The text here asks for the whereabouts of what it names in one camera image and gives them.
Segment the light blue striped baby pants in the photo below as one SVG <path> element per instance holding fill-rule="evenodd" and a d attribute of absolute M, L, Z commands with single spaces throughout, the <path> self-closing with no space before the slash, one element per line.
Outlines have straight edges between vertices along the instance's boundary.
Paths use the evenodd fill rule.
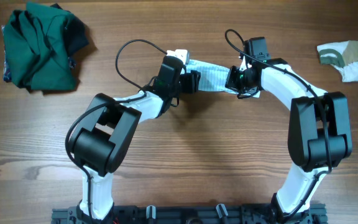
<path fill-rule="evenodd" d="M 190 59 L 186 64 L 186 71 L 196 70 L 201 73 L 199 82 L 199 91 L 221 92 L 237 95 L 237 92 L 225 87 L 229 68 L 215 65 L 212 63 L 202 62 Z"/>

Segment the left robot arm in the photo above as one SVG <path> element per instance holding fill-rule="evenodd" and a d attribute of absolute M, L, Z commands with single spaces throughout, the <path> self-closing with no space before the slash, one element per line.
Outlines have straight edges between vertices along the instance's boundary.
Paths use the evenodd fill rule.
<path fill-rule="evenodd" d="M 165 56 L 159 73 L 132 96 L 98 93 L 72 124 L 65 149 L 83 174 L 83 198 L 70 223 L 114 222 L 113 173 L 123 162 L 139 123 L 160 117 L 182 93 L 195 93 L 200 72 L 188 71 L 174 56 Z"/>

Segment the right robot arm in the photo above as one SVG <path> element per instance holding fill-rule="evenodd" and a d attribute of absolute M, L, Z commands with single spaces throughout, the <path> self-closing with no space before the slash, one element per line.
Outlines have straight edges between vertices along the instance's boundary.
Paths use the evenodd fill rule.
<path fill-rule="evenodd" d="M 310 200 L 324 177 L 352 152 L 347 98 L 316 88 L 281 58 L 271 58 L 264 37 L 242 41 L 240 67 L 233 66 L 226 88 L 249 98 L 268 91 L 289 110 L 288 152 L 292 165 L 270 203 L 270 219 L 278 223 L 304 219 Z"/>

